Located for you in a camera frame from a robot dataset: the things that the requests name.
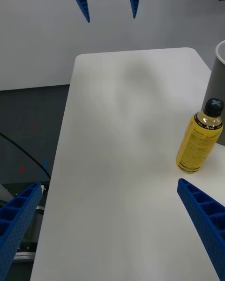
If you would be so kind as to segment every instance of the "white wall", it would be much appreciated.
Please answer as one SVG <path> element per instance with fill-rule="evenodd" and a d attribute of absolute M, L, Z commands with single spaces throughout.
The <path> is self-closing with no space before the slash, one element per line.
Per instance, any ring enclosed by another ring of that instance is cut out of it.
<path fill-rule="evenodd" d="M 81 53 L 192 47 L 211 67 L 225 39 L 225 1 L 0 0 L 0 90 L 70 82 Z"/>

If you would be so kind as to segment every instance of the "gray floor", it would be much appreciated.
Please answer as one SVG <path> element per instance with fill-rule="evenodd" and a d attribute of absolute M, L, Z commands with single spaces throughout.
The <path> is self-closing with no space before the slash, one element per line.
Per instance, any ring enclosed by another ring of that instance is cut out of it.
<path fill-rule="evenodd" d="M 51 174 L 69 86 L 0 92 L 0 131 Z M 0 183 L 47 181 L 30 158 L 0 137 Z"/>

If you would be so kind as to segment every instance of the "yellow bottle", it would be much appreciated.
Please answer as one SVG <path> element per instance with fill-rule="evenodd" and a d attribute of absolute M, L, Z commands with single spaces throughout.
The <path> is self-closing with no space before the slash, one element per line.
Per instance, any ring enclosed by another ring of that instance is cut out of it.
<path fill-rule="evenodd" d="M 223 108 L 223 101 L 209 99 L 203 111 L 191 118 L 176 158 L 183 172 L 195 173 L 203 165 L 223 130 Z"/>

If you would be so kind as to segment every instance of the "black cable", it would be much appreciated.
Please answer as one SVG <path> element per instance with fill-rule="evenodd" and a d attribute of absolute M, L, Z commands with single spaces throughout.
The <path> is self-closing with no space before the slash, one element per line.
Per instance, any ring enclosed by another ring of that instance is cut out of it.
<path fill-rule="evenodd" d="M 25 151 L 23 148 L 21 148 L 18 144 L 16 144 L 13 140 L 8 138 L 6 135 L 0 132 L 0 136 L 2 136 L 4 139 L 9 141 L 11 144 L 16 146 L 18 149 L 20 149 L 24 154 L 26 154 L 30 159 L 32 159 L 42 170 L 45 172 L 45 174 L 49 177 L 49 180 L 51 180 L 51 175 L 46 171 L 46 169 L 33 157 L 31 156 L 27 151 Z"/>

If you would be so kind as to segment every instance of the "bottle label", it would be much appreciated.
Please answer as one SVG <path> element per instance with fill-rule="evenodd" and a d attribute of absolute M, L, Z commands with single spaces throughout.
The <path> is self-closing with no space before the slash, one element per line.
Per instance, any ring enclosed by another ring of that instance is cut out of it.
<path fill-rule="evenodd" d="M 176 163 L 185 172 L 197 172 L 209 155 L 223 130 L 223 124 L 215 127 L 204 125 L 195 114 L 187 127 Z"/>

